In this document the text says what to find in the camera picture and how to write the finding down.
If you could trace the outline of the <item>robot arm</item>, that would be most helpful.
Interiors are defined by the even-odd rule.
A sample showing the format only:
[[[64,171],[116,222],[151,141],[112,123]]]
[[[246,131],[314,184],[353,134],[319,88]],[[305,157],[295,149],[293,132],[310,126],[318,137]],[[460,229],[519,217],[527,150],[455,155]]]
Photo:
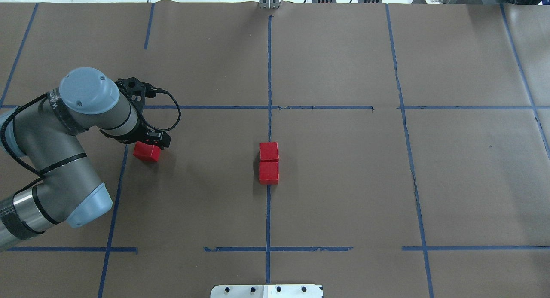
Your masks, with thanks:
[[[99,128],[123,144],[165,149],[169,128],[143,115],[146,98],[169,92],[135,77],[113,81],[92,67],[76,68],[57,88],[1,116],[1,147],[37,178],[1,201],[1,250],[66,222],[78,228],[106,214],[113,200],[79,134]]]

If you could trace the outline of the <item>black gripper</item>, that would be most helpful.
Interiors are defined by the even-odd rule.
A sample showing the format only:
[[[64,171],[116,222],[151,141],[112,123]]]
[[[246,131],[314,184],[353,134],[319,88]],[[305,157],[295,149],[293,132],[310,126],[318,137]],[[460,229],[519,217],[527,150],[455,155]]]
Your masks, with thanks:
[[[125,144],[145,142],[148,145],[157,146],[159,149],[167,149],[171,144],[171,136],[166,131],[151,131],[139,116],[129,116],[117,128],[102,128],[101,133],[107,138],[112,138]]]

